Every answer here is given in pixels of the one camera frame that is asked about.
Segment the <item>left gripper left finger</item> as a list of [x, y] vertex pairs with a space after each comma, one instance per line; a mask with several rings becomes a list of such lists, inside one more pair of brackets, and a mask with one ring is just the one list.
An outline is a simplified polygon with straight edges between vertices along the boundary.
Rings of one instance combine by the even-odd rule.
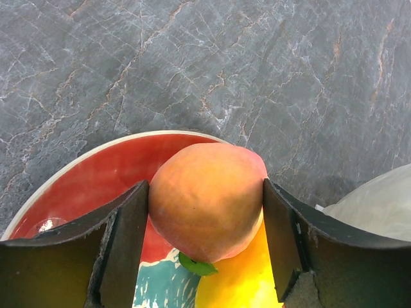
[[1, 307], [131, 307], [148, 182], [31, 239], [1, 242]]

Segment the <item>white plastic bag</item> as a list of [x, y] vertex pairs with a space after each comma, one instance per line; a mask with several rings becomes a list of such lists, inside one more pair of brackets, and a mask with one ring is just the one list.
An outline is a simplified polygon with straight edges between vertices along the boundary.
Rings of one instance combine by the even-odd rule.
[[359, 186], [335, 204], [315, 208], [373, 234], [410, 240], [410, 164]]

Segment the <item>yellow mango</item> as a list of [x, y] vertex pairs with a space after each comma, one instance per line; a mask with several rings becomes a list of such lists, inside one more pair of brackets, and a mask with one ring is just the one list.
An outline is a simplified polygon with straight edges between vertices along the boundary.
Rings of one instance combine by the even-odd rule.
[[198, 283], [195, 307], [276, 308], [275, 290], [265, 226], [261, 225], [249, 246], [237, 256], [215, 264], [217, 274]]

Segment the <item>peach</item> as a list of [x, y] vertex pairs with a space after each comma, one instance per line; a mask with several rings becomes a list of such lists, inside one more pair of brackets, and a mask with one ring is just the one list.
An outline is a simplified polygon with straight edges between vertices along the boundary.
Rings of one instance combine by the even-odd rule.
[[188, 146], [150, 182], [152, 225], [194, 261], [234, 257], [261, 226], [267, 177], [263, 159], [247, 148], [219, 142]]

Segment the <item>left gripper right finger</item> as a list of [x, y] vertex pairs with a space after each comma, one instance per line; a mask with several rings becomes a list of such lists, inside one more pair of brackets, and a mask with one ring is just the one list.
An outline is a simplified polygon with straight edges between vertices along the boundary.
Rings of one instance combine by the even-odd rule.
[[264, 181], [277, 299], [287, 307], [409, 307], [410, 243], [346, 225]]

